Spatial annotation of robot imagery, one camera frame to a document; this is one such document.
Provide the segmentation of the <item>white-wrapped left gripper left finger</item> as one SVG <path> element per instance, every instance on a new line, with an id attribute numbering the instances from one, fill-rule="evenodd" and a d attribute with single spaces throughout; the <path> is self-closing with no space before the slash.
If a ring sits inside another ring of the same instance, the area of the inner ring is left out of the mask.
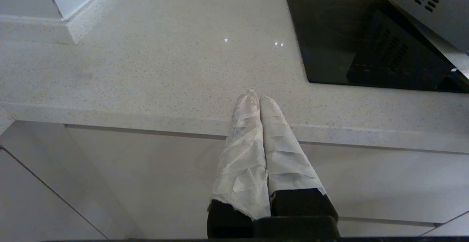
<path id="1" fill-rule="evenodd" d="M 210 239 L 251 238 L 254 222 L 271 216 L 260 103 L 254 90 L 235 103 L 208 213 Z"/>

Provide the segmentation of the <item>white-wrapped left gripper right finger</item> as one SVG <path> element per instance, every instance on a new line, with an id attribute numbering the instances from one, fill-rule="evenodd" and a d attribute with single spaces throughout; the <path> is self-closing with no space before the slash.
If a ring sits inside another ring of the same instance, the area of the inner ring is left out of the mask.
<path id="1" fill-rule="evenodd" d="M 272 215 L 338 219 L 325 187 L 279 105 L 270 97 L 261 97 L 260 115 Z"/>

